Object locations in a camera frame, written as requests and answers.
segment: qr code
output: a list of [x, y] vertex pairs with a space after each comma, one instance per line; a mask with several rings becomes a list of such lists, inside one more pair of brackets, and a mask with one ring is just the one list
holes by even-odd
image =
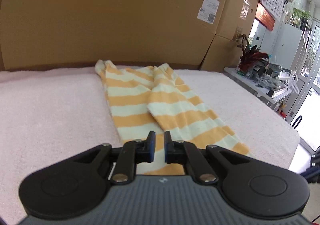
[[209, 17], [208, 17], [208, 22], [212, 24], [213, 21], [214, 21], [214, 17], [215, 17], [215, 14], [211, 14], [211, 13], [210, 13], [210, 14], [209, 14]]

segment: fabric surface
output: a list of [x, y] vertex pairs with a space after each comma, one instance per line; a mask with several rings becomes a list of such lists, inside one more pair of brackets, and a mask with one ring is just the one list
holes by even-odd
[[[175, 72], [255, 158], [289, 167], [300, 137], [275, 112], [221, 73]], [[0, 72], [0, 109], [0, 216], [9, 225], [26, 215], [18, 189], [28, 174], [103, 142], [122, 144], [93, 67]]]
[[164, 161], [165, 131], [170, 131], [172, 140], [189, 141], [198, 148], [215, 144], [249, 154], [236, 134], [168, 64], [118, 70], [111, 61], [99, 60], [95, 69], [122, 142], [145, 140], [150, 130], [156, 132], [155, 159], [139, 164], [137, 173], [184, 174], [181, 165]]

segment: potted plant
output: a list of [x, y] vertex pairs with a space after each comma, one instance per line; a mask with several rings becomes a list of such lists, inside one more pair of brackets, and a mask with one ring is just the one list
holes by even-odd
[[251, 47], [246, 35], [242, 35], [242, 44], [237, 47], [242, 49], [242, 56], [240, 57], [240, 63], [238, 65], [238, 74], [245, 75], [257, 61], [265, 66], [269, 63], [268, 54], [260, 52], [260, 47], [257, 45]]
[[310, 18], [311, 18], [310, 11], [303, 10], [302, 13], [301, 13], [301, 18], [300, 18], [300, 21], [301, 21], [300, 29], [303, 32], [306, 31], [306, 27], [307, 27], [307, 24], [308, 24], [308, 19], [310, 19]]
[[302, 16], [302, 10], [300, 10], [298, 8], [294, 8], [293, 12], [292, 12], [291, 25], [296, 28], [299, 28], [301, 16]]

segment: gray gripper base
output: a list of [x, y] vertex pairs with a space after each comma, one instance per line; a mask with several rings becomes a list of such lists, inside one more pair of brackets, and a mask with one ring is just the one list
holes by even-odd
[[90, 212], [68, 220], [45, 221], [32, 216], [20, 225], [310, 225], [301, 215], [259, 220], [232, 209], [212, 186], [190, 176], [137, 175], [128, 185], [113, 186]]

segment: window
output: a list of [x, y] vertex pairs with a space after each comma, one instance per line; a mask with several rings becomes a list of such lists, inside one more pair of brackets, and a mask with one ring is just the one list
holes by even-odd
[[307, 59], [306, 59], [304, 66], [301, 70], [301, 75], [304, 77], [308, 77], [308, 75], [310, 73], [313, 61], [315, 60], [315, 57], [316, 57], [319, 43], [320, 43], [320, 27], [316, 26], [315, 34], [313, 35], [313, 39], [311, 42], [309, 53], [307, 55]]

